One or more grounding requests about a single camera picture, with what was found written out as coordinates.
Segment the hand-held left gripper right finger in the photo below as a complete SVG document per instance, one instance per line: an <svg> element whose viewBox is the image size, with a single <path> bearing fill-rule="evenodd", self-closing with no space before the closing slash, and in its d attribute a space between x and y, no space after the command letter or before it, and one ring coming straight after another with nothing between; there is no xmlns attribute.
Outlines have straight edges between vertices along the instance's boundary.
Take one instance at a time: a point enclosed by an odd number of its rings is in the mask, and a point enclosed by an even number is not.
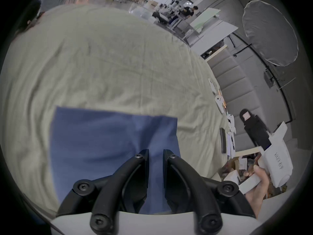
<svg viewBox="0 0 313 235"><path fill-rule="evenodd" d="M168 149L163 150L163 184L165 198L174 214L195 213L198 234L220 232L222 213L256 218L236 183L202 177Z"/></svg>

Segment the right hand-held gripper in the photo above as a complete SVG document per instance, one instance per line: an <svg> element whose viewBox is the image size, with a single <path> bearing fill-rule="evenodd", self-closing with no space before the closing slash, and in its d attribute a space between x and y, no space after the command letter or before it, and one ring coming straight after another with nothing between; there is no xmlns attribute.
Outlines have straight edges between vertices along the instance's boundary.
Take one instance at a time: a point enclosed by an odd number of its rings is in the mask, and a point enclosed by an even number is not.
<svg viewBox="0 0 313 235"><path fill-rule="evenodd" d="M252 114L248 109L241 110L240 119L256 147L239 151L238 157L260 153L259 167L266 170L275 188L283 186L289 180L293 170L291 157L284 142L287 125L285 122L280 123L271 134L260 117Z"/></svg>

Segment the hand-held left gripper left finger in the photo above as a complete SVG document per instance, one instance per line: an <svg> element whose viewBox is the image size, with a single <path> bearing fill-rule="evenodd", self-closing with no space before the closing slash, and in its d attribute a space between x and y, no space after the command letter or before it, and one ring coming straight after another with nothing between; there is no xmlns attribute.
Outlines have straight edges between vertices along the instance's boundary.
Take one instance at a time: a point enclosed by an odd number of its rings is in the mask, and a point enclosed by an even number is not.
<svg viewBox="0 0 313 235"><path fill-rule="evenodd" d="M112 175L74 183L56 217L91 212L89 226L95 234L113 234L118 211L138 214L147 198L149 150L123 163Z"/></svg>

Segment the person's right hand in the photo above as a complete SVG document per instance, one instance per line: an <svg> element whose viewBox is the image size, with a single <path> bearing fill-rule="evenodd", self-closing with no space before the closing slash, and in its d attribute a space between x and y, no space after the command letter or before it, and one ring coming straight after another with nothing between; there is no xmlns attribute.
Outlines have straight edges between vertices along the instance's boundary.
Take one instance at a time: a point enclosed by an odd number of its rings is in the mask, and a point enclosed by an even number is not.
<svg viewBox="0 0 313 235"><path fill-rule="evenodd" d="M259 167L258 160L260 157L261 154L259 153L254 160L254 164L244 172L245 177L251 177L253 174L256 174L261 180L256 187L245 194L245 197L249 202L253 212L255 213L256 218L258 218L263 199L268 193L268 187L270 183L270 178L265 169Z"/></svg>

